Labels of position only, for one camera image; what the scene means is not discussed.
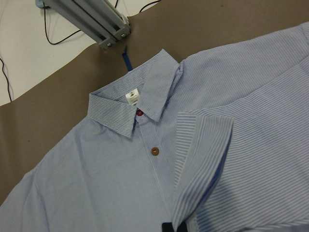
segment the brown paper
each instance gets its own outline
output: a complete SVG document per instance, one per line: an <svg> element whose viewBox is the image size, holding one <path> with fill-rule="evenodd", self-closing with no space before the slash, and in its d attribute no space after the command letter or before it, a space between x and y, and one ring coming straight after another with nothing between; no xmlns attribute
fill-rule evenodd
<svg viewBox="0 0 309 232"><path fill-rule="evenodd" d="M94 44L12 103L0 107L0 203L23 175L83 119L90 92L162 48L176 60L309 21L308 0L163 0L129 17L132 34L105 51Z"/></svg>

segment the brown button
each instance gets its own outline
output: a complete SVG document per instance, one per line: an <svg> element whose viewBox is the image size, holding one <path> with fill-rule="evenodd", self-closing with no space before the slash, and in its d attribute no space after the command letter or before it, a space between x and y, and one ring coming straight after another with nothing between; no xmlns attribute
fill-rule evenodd
<svg viewBox="0 0 309 232"><path fill-rule="evenodd" d="M159 155L159 148L153 147L153 148L151 149L151 154L152 154L153 156Z"/></svg>

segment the shirt collar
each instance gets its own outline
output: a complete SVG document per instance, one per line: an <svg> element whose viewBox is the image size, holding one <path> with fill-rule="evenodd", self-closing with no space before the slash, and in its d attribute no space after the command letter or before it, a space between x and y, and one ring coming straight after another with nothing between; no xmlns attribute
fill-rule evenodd
<svg viewBox="0 0 309 232"><path fill-rule="evenodd" d="M178 62L161 50L123 77L92 92L88 116L130 138L138 108L150 119L159 121L170 90L175 86L173 81L178 67ZM140 86L142 90L137 104L128 104L125 95Z"/></svg>

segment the clothing label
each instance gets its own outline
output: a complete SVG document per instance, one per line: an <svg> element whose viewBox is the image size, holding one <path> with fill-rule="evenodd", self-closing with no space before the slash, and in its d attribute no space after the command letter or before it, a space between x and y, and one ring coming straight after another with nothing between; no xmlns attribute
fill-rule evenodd
<svg viewBox="0 0 309 232"><path fill-rule="evenodd" d="M126 94L126 99L130 105L135 105L139 98L140 94L137 88Z"/></svg>

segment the white table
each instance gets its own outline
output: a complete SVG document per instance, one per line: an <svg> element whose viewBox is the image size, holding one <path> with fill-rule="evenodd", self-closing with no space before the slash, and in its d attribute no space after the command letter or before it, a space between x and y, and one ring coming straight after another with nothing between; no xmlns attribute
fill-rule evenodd
<svg viewBox="0 0 309 232"><path fill-rule="evenodd" d="M152 0L119 0L117 10L132 16L149 2ZM46 21L49 39L54 43L78 30L52 9L46 11ZM50 45L44 32L44 11L35 5L35 0L0 0L0 57L5 63L13 100L93 43L79 32L61 44ZM0 72L0 105L8 102L7 83Z"/></svg>

